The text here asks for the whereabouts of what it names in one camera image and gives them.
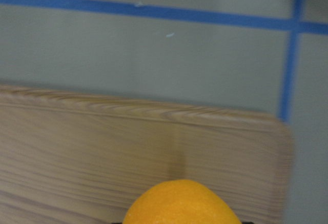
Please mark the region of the orange fruit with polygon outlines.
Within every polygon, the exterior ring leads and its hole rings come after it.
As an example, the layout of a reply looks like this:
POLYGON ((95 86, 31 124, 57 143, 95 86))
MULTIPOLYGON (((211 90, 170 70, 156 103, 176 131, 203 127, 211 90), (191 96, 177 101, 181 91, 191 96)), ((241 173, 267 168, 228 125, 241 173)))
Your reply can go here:
POLYGON ((187 179, 159 183, 138 197, 123 223, 241 223, 206 186, 187 179))

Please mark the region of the wooden cutting board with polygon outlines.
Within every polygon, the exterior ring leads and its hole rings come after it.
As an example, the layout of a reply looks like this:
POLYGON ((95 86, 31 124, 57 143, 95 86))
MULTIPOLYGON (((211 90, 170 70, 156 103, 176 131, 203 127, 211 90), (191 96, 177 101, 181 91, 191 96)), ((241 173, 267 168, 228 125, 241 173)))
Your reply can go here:
POLYGON ((281 223, 293 138, 269 114, 1 85, 1 223, 113 223, 187 178, 281 223))

